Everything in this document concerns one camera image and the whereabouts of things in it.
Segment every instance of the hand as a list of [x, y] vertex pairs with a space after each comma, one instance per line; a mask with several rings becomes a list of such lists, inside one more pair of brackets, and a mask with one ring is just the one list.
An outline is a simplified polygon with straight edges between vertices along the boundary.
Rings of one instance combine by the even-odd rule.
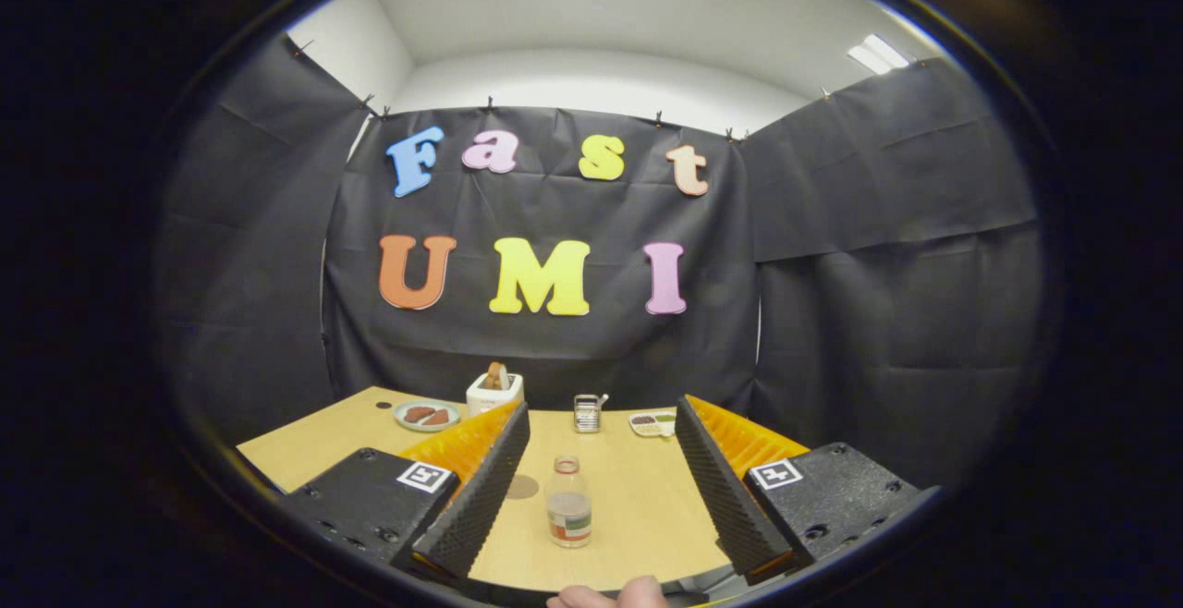
[[547, 600], [547, 608], [668, 608], [661, 586], [653, 576], [641, 576], [625, 583], [615, 601], [581, 584], [564, 587], [558, 596]]

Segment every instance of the letter m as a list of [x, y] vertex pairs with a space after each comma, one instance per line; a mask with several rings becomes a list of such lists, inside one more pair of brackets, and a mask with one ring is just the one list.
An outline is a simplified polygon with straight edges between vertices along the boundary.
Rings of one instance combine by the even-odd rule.
[[547, 312], [576, 317], [592, 310], [588, 302], [583, 300], [583, 259], [592, 252], [587, 242], [558, 242], [545, 266], [539, 266], [534, 248], [525, 239], [500, 239], [493, 244], [493, 250], [502, 253], [497, 298], [489, 302], [489, 309], [493, 312], [521, 312], [518, 287], [522, 289], [530, 312], [538, 312], [551, 290], [555, 295], [547, 304]]

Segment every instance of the food tray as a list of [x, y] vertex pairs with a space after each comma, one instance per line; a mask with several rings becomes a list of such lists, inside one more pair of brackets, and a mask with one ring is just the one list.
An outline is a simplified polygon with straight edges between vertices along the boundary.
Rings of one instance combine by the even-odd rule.
[[629, 415], [628, 423], [642, 438], [660, 438], [673, 435], [674, 418], [674, 413], [668, 410], [638, 412]]

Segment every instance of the bottle label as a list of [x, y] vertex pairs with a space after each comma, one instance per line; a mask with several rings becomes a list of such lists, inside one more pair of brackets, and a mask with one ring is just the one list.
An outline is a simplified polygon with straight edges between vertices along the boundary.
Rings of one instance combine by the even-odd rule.
[[558, 541], [583, 541], [592, 536], [592, 503], [575, 493], [551, 497], [547, 504], [550, 536]]

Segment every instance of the wall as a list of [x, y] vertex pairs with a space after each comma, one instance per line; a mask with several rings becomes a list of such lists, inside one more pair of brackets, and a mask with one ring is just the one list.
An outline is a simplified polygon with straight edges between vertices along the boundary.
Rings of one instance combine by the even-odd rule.
[[331, 0], [289, 27], [293, 43], [345, 89], [381, 111], [392, 105], [415, 67], [377, 0]]
[[661, 118], [736, 137], [804, 106], [812, 99], [768, 83], [641, 53], [524, 48], [478, 53], [420, 65], [402, 86], [393, 112], [426, 108], [577, 108]]

